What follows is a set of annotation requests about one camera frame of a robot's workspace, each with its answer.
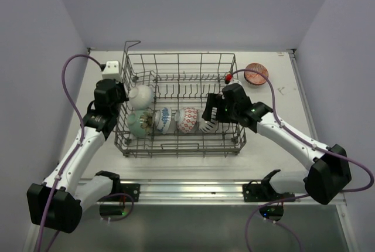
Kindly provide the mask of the white bowl dark stripes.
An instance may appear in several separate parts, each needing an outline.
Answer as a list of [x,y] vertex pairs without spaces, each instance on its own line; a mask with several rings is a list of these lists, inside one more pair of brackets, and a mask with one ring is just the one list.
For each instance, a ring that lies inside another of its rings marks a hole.
[[198,129],[202,133],[209,133],[213,131],[217,126],[216,116],[212,115],[210,120],[203,118],[203,113],[199,113]]

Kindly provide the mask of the red diamond pattern bowl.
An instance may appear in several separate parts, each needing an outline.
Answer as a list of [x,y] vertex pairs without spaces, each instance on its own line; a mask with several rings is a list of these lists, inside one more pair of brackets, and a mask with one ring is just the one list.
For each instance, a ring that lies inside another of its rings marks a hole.
[[177,129],[183,134],[192,132],[197,123],[198,110],[193,107],[183,107],[175,113]]

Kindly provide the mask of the blue zigzag ceramic bowl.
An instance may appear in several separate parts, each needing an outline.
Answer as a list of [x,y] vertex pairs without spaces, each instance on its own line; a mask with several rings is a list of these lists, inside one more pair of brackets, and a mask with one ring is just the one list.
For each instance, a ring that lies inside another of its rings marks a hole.
[[266,78],[269,77],[269,72],[265,66],[260,63],[250,63],[246,67],[247,71],[244,72],[245,80],[254,86],[261,86],[266,83]]

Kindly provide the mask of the blue floral white bowl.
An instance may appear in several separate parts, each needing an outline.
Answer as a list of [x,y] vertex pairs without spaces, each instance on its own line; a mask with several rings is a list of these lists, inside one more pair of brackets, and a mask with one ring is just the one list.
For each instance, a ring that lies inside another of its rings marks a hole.
[[154,126],[157,131],[166,134],[172,122],[172,109],[162,107],[154,112]]

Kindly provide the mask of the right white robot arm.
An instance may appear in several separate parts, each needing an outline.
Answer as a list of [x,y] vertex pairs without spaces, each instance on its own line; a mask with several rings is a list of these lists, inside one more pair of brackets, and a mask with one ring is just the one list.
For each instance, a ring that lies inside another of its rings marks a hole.
[[279,170],[263,180],[261,194],[275,200],[281,194],[307,193],[316,202],[327,205],[352,180],[346,150],[338,144],[329,147],[275,118],[275,110],[262,102],[252,102],[240,84],[229,84],[220,94],[207,96],[203,119],[240,124],[275,142],[290,153],[304,172]]

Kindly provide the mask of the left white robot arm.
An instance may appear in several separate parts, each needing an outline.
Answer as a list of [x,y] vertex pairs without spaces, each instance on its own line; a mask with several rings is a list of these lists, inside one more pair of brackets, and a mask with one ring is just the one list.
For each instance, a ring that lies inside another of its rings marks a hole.
[[33,224],[71,233],[84,211],[95,202],[104,197],[113,201],[121,196],[120,177],[116,173],[99,171],[83,186],[79,181],[117,125],[121,104],[126,101],[122,83],[113,79],[97,82],[94,100],[68,153],[40,185],[31,184],[26,193]]

